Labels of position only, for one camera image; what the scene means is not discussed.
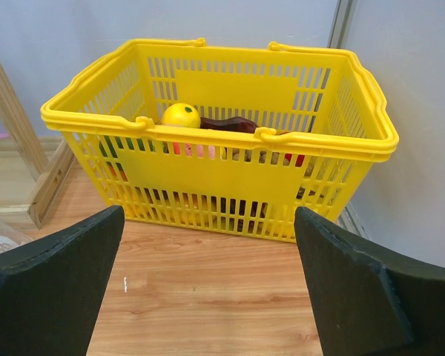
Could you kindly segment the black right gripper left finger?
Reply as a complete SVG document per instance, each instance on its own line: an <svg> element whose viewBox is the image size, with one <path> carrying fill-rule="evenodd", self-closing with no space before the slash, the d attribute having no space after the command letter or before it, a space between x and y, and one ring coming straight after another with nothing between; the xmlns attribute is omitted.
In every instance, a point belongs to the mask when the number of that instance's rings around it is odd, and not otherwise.
<svg viewBox="0 0 445 356"><path fill-rule="evenodd" d="M0 254L0 355L85 355L125 224L112 205Z"/></svg>

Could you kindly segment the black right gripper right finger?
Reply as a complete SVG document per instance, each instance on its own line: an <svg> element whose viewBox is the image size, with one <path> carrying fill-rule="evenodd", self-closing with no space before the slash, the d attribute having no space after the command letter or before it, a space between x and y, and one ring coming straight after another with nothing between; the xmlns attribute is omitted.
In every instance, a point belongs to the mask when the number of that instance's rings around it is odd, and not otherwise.
<svg viewBox="0 0 445 356"><path fill-rule="evenodd" d="M445 355L445 268L308 208L294 230L323 354Z"/></svg>

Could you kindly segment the clear zip top bag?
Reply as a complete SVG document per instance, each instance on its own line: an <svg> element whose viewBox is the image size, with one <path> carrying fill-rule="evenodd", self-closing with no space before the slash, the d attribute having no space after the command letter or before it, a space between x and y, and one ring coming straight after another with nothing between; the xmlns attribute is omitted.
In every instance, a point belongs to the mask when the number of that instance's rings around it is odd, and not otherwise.
<svg viewBox="0 0 445 356"><path fill-rule="evenodd" d="M33 240L0 221L0 254L28 244Z"/></svg>

